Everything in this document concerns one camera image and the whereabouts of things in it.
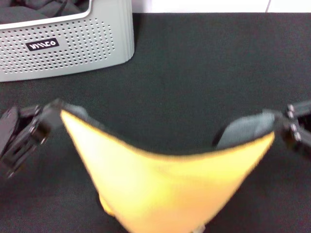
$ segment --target white wall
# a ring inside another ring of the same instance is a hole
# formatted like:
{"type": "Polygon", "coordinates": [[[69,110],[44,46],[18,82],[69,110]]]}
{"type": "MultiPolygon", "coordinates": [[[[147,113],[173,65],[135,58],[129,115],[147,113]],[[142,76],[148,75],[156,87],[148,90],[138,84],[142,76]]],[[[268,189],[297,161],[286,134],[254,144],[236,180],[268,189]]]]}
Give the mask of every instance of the white wall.
{"type": "MultiPolygon", "coordinates": [[[[132,0],[134,12],[265,12],[269,0],[132,0]]],[[[271,0],[268,12],[311,12],[311,0],[271,0]]]]}
{"type": "Polygon", "coordinates": [[[311,12],[311,0],[271,0],[268,12],[311,12]]]}

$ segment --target logo label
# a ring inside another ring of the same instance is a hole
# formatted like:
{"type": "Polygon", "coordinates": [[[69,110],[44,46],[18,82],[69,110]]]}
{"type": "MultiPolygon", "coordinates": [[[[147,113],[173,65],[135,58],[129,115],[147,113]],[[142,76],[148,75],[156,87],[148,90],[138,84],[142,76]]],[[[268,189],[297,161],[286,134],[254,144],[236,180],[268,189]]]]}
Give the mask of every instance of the logo label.
{"type": "Polygon", "coordinates": [[[56,40],[56,38],[51,38],[47,40],[39,40],[35,42],[26,43],[26,46],[29,49],[29,51],[37,51],[57,47],[59,46],[59,43],[56,40]]]}

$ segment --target black fabric in bin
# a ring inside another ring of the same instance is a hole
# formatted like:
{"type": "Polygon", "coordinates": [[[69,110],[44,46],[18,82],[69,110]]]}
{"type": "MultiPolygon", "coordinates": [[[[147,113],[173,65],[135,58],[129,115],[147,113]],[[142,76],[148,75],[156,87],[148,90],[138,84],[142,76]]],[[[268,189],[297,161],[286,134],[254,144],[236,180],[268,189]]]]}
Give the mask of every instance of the black fabric in bin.
{"type": "MultiPolygon", "coordinates": [[[[136,52],[90,72],[0,83],[0,112],[55,98],[153,148],[209,146],[224,123],[311,98],[311,15],[135,15],[136,52]]],[[[1,233],[124,233],[64,129],[0,180],[1,233]]],[[[311,163],[277,139],[205,233],[309,233],[311,163]]]]}
{"type": "Polygon", "coordinates": [[[89,0],[1,0],[0,24],[79,14],[88,6],[89,0]]]}

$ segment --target dark tablecloth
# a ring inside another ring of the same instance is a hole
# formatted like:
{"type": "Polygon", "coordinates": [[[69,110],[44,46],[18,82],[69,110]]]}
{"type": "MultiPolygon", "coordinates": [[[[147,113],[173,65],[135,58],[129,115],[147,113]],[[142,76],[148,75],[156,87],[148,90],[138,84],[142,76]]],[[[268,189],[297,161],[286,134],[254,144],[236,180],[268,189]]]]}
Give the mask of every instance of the dark tablecloth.
{"type": "MultiPolygon", "coordinates": [[[[127,63],[63,77],[0,83],[0,112],[55,98],[85,107],[154,148],[210,145],[228,119],[311,99],[311,15],[134,15],[127,63]]],[[[0,180],[2,233],[122,233],[64,129],[11,180],[0,180]]],[[[276,140],[213,233],[309,233],[311,162],[276,140]]]]}

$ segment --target yellow fabric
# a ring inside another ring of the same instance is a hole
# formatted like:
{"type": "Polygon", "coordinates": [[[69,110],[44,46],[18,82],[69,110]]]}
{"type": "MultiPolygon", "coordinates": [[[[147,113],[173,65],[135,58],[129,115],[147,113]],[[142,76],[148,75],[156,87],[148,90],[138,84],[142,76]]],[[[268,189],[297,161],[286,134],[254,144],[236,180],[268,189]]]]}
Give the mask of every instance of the yellow fabric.
{"type": "Polygon", "coordinates": [[[101,205],[104,208],[104,210],[106,211],[106,213],[111,215],[111,216],[114,216],[112,210],[110,209],[110,207],[108,206],[108,203],[104,200],[104,198],[99,196],[99,201],[101,202],[101,205]]]}
{"type": "Polygon", "coordinates": [[[74,115],[62,120],[102,200],[131,233],[189,233],[210,221],[271,146],[274,133],[187,156],[137,149],[74,115]]]}

